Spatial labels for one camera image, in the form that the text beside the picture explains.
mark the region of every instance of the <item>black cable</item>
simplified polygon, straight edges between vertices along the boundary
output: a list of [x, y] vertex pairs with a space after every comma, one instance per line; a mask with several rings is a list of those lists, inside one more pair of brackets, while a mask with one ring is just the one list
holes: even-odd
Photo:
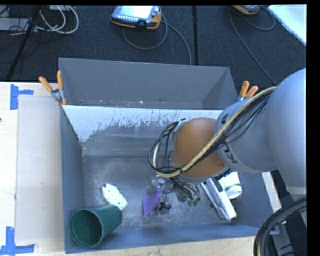
[[6, 76], [6, 81], [9, 82], [11, 80], [11, 77], [13, 75], [13, 73], [15, 72], [15, 69], [17, 67], [17, 64], [18, 64], [18, 61], [20, 60], [21, 58], [21, 55], [22, 53], [24, 52], [25, 48], [26, 48], [26, 45], [27, 45], [27, 42], [28, 42], [28, 39], [30, 37], [30, 34], [32, 32], [32, 30], [34, 29], [34, 26], [36, 25], [36, 21], [37, 21], [37, 18], [39, 16], [39, 12], [42, 8], [42, 5], [35, 5], [33, 7], [33, 10], [32, 10], [32, 16], [31, 16], [31, 20], [29, 20], [29, 26], [27, 28], [27, 31], [24, 35], [24, 38], [23, 38], [23, 41], [22, 41], [22, 44], [19, 48], [19, 51], [15, 57], [15, 59], [13, 60], [13, 63], [9, 69], [9, 72], [7, 73], [7, 76]]
[[198, 66], [198, 30], [197, 30], [197, 7], [192, 6], [192, 22], [193, 22], [193, 35], [194, 35], [194, 61], [195, 65]]
[[285, 221], [288, 217], [293, 216], [295, 214], [301, 214], [302, 212], [307, 210], [307, 197], [300, 198], [293, 202], [288, 207], [281, 208], [274, 212], [260, 227], [257, 232], [254, 243], [253, 243], [253, 254], [254, 256], [267, 256], [268, 248], [267, 248], [267, 239], [269, 237], [270, 232], [273, 228], [283, 221]]
[[269, 16], [272, 18], [272, 25], [271, 25], [270, 27], [264, 28], [264, 27], [260, 27], [260, 26], [254, 25], [253, 23], [249, 22], [249, 21], [245, 18], [244, 15], [242, 15], [242, 18], [245, 20], [245, 22], [247, 22], [249, 25], [251, 25], [252, 27], [254, 27], [254, 28], [258, 29], [258, 30], [262, 30], [262, 31], [272, 30], [272, 29], [275, 27], [275, 25], [276, 25], [276, 19], [275, 19], [275, 17], [273, 17], [273, 16], [268, 12], [268, 10], [267, 10], [265, 7], [262, 7], [261, 9], [265, 10], [265, 11], [269, 14]]
[[252, 56], [252, 58], [254, 59], [254, 61], [259, 65], [259, 67], [263, 70], [263, 72], [268, 76], [268, 78], [274, 83], [274, 85], [276, 86], [277, 83], [271, 78], [271, 76], [268, 74], [268, 72], [262, 67], [262, 65], [259, 63], [259, 61], [256, 59], [256, 57], [254, 56], [254, 54], [251, 52], [251, 50], [248, 48], [248, 46], [246, 45], [245, 41], [242, 39], [242, 37], [240, 36], [238, 30], [236, 29], [236, 26], [232, 20], [231, 14], [230, 14], [230, 10], [227, 9], [228, 15], [229, 15], [229, 19], [231, 22], [231, 25], [235, 31], [235, 33], [237, 34], [237, 36], [239, 37], [240, 41], [242, 42], [242, 44], [244, 45], [244, 47], [246, 48], [246, 50], [249, 52], [249, 54]]
[[2, 11], [0, 11], [0, 16], [1, 16], [3, 13], [5, 13], [5, 11], [7, 11], [7, 12], [9, 13], [8, 7], [4, 8]]
[[[255, 118], [258, 116], [258, 114], [266, 106], [267, 101], [268, 101], [271, 93], [272, 92], [268, 92], [265, 95], [263, 95], [261, 98], [257, 99], [256, 103], [259, 104], [258, 106], [257, 106], [257, 104], [251, 104], [247, 108], [245, 108], [241, 112], [241, 114], [226, 128], [226, 130], [222, 133], [222, 135], [216, 140], [214, 145], [206, 153], [204, 153], [203, 156], [200, 157], [194, 163], [194, 165], [201, 162], [203, 159], [208, 157], [214, 151], [217, 151], [221, 147], [224, 147], [225, 145], [230, 144], [231, 142], [234, 142], [235, 140], [239, 139], [248, 130], [248, 128], [253, 123]], [[239, 125], [236, 129], [233, 129], [235, 127], [235, 125], [243, 118], [243, 116], [245, 116], [247, 114], [247, 112], [250, 111], [253, 107], [255, 107], [255, 110], [253, 111], [253, 113], [251, 113], [251, 115], [241, 125]], [[239, 134], [236, 138], [232, 139], [231, 141], [228, 141], [227, 143], [225, 142], [227, 138], [229, 138], [232, 134], [234, 134], [235, 132], [240, 130], [244, 125], [247, 124], [247, 122], [249, 122], [249, 124], [247, 125], [247, 127], [244, 129], [244, 131], [241, 134]]]

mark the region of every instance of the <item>bin floor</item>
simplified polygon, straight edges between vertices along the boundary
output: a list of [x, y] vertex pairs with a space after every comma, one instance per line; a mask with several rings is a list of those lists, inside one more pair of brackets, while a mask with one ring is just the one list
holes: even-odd
[[169, 213], [154, 213], [143, 217], [142, 200], [148, 195], [152, 176], [155, 176], [155, 173], [146, 157], [85, 156], [83, 157], [85, 206], [105, 205], [101, 188], [109, 183], [116, 186], [128, 202], [123, 210], [123, 220], [119, 229], [227, 222], [219, 218], [201, 188], [199, 188], [201, 200], [198, 205], [189, 206], [187, 202], [179, 202], [176, 194], [171, 192], [168, 194], [168, 199], [172, 203]]

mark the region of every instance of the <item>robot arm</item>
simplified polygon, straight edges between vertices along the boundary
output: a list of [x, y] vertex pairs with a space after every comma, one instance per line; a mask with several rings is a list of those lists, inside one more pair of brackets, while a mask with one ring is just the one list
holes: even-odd
[[[278, 170], [289, 193], [305, 196], [306, 69], [287, 77], [268, 98], [260, 98], [232, 128], [236, 132], [225, 140], [225, 146], [217, 153], [227, 166], [238, 172], [253, 174]], [[249, 100], [226, 108], [214, 132]]]

